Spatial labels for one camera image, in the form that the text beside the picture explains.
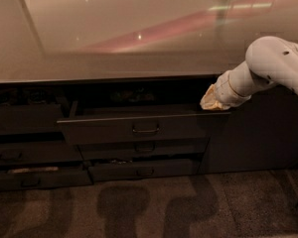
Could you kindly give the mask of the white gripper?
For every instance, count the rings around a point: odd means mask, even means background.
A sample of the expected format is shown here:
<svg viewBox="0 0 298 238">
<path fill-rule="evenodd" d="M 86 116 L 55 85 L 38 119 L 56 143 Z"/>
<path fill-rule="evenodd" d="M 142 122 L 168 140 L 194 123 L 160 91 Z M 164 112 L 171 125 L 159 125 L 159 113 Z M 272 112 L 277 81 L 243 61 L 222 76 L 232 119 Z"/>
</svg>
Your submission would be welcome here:
<svg viewBox="0 0 298 238">
<path fill-rule="evenodd" d="M 200 101 L 204 110 L 225 111 L 233 107 L 238 107 L 248 101 L 251 96 L 241 96 L 230 86 L 229 72 L 222 74 L 215 85 L 211 85 Z"/>
</svg>

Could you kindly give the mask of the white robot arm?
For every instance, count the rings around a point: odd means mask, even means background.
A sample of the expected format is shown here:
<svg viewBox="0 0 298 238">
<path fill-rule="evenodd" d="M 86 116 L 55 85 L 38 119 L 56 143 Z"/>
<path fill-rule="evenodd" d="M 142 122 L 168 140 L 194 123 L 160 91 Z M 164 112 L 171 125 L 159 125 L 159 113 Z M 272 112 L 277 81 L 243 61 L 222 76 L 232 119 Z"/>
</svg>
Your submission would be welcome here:
<svg viewBox="0 0 298 238">
<path fill-rule="evenodd" d="M 298 96 L 298 44 L 262 37 L 247 48 L 240 65 L 219 76 L 200 105 L 204 110 L 229 110 L 278 84 Z"/>
</svg>

